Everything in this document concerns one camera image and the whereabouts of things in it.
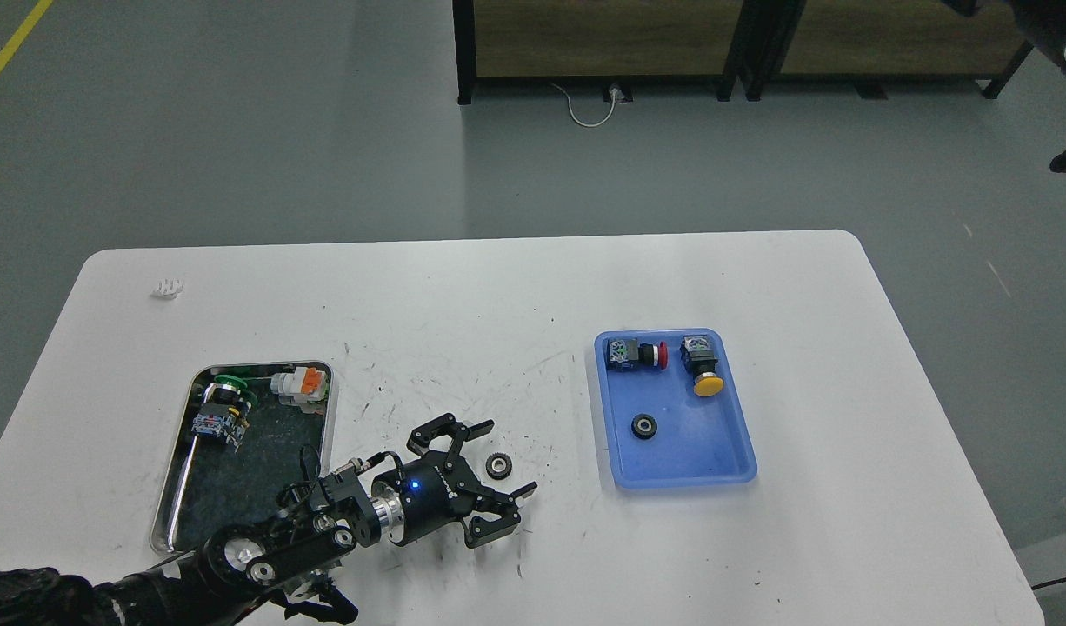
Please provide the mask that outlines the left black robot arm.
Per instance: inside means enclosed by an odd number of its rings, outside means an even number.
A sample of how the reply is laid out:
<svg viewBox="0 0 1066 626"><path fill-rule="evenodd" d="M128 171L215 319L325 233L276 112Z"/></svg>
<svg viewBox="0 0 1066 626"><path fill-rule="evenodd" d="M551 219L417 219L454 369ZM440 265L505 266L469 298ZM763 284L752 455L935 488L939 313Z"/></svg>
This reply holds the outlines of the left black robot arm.
<svg viewBox="0 0 1066 626"><path fill-rule="evenodd" d="M410 461L384 450L280 491L266 520L228 524L200 546L111 583L92 585L55 568L0 571L0 625L236 625L266 605L286 617L350 625L359 610L333 571L356 549L398 547L461 524L470 549L506 537L521 521L526 483L483 483L462 448L492 421L441 415L414 428Z"/></svg>

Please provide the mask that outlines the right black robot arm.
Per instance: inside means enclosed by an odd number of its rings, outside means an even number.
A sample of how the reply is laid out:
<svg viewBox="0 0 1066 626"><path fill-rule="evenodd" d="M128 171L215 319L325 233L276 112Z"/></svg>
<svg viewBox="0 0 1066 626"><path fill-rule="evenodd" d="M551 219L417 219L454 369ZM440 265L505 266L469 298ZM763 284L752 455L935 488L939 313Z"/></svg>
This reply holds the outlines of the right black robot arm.
<svg viewBox="0 0 1066 626"><path fill-rule="evenodd" d="M963 17L973 17L989 1L939 1ZM1010 5L1016 27L1043 55L1066 77L1066 1L998 1ZM1053 173L1066 174L1066 150L1049 164Z"/></svg>

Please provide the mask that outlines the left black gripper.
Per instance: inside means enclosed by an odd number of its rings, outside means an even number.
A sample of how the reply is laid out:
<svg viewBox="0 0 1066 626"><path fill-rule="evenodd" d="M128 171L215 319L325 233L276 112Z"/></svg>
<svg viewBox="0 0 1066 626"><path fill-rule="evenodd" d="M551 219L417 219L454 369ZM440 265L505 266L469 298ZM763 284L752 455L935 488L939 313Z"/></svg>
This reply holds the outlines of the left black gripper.
<svg viewBox="0 0 1066 626"><path fill-rule="evenodd" d="M379 452L364 463L364 471L373 470L383 461L394 461L393 469L371 480L371 503L379 516L379 527L395 546L426 537L446 524L461 523L464 544L477 549L506 537L521 521L521 503L538 483L530 481L508 494L483 486L467 461L461 456L465 443L492 432L495 421L461 423L452 413L434 417L410 432L407 449L420 456L402 463L393 452ZM438 437L450 440L445 453L429 452Z"/></svg>

